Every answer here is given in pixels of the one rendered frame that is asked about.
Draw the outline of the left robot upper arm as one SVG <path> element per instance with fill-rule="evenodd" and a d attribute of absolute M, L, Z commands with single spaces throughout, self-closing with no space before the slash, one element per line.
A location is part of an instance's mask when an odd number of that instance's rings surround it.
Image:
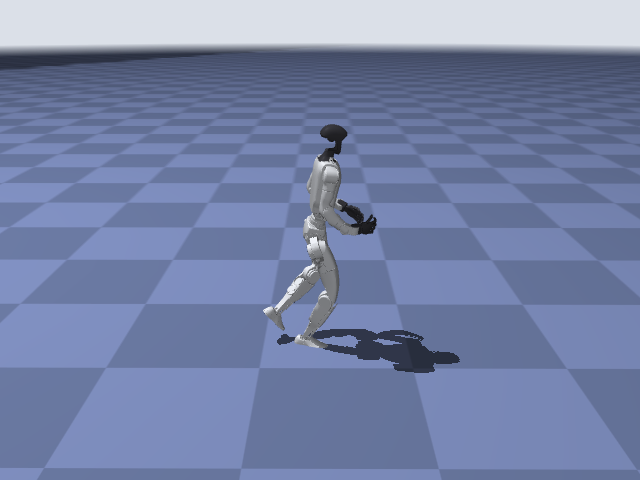
<path fill-rule="evenodd" d="M 321 154 L 319 154 L 319 155 L 321 155 Z M 310 190 L 311 190 L 311 180 L 312 180 L 312 173 L 311 173 L 310 178 L 309 178 L 309 180 L 307 182 L 307 191 L 308 191 L 309 194 L 310 194 Z"/>

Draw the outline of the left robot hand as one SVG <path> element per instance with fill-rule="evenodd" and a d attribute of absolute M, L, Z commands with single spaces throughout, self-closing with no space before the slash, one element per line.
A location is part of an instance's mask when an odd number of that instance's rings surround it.
<path fill-rule="evenodd" d="M 341 212 L 345 211 L 350 217 L 352 217 L 357 223 L 362 224 L 363 223 L 363 219 L 364 219 L 364 215 L 361 213 L 360 209 L 358 207 L 349 205 L 348 203 L 346 203 L 345 201 L 339 199 L 337 201 L 340 205 L 342 205 L 342 210 L 340 210 Z"/>

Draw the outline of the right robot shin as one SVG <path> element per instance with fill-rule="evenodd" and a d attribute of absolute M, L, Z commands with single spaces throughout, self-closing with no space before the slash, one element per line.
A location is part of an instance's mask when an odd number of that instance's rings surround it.
<path fill-rule="evenodd" d="M 310 337 L 312 336 L 312 334 L 314 334 L 317 331 L 317 329 L 319 329 L 324 324 L 324 322 L 327 320 L 327 318 L 330 316 L 330 314 L 335 308 L 335 307 L 331 308 L 331 306 L 332 306 L 332 301 L 329 299 L 327 295 L 322 295 L 319 298 L 318 303 L 314 307 L 309 317 L 309 324 L 302 336 L 303 340 L 305 340 L 306 337 L 309 336 L 311 333 L 309 338 L 307 337 L 306 339 L 306 340 L 310 340 Z"/>

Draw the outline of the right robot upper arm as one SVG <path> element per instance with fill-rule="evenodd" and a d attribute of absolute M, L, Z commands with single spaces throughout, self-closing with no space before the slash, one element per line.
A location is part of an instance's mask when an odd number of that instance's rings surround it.
<path fill-rule="evenodd" d="M 335 189 L 339 181 L 339 172 L 335 167 L 326 166 L 323 172 L 322 180 L 323 180 L 323 187 L 322 187 L 322 194 L 321 194 L 321 200 L 320 200 L 320 206 L 319 206 L 319 213 L 322 217 L 324 217 L 323 215 L 324 209 L 328 207 L 332 208 L 330 206 L 330 202 L 334 198 Z"/>

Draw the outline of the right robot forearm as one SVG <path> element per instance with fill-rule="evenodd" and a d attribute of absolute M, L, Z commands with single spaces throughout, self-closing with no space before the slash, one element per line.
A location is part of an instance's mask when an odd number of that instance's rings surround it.
<path fill-rule="evenodd" d="M 358 235 L 359 227 L 354 228 L 351 227 L 351 224 L 346 223 L 344 220 L 340 218 L 335 211 L 328 207 L 324 209 L 323 215 L 330 226 L 334 226 L 337 230 L 340 230 L 340 233 L 343 235 Z"/>

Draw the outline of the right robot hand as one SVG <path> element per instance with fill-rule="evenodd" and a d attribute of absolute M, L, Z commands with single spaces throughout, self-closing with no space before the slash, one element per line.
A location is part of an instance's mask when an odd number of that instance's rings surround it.
<path fill-rule="evenodd" d="M 373 221 L 370 222 L 371 219 L 374 219 Z M 373 215 L 370 215 L 369 219 L 366 222 L 363 222 L 362 224 L 356 223 L 356 224 L 351 224 L 351 227 L 357 228 L 359 227 L 359 231 L 358 231 L 358 235 L 359 234 L 372 234 L 375 229 L 376 226 L 376 218 L 373 217 Z"/>

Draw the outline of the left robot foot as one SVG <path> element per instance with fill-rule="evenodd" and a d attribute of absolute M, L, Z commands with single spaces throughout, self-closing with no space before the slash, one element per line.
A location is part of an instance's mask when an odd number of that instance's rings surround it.
<path fill-rule="evenodd" d="M 273 307 L 267 307 L 263 310 L 263 312 L 266 314 L 267 317 L 269 317 L 281 330 L 284 330 L 285 327 L 282 323 L 282 319 L 281 319 L 281 315 L 277 315 L 275 313 L 277 309 L 274 309 Z M 278 312 L 278 311 L 277 311 Z"/>

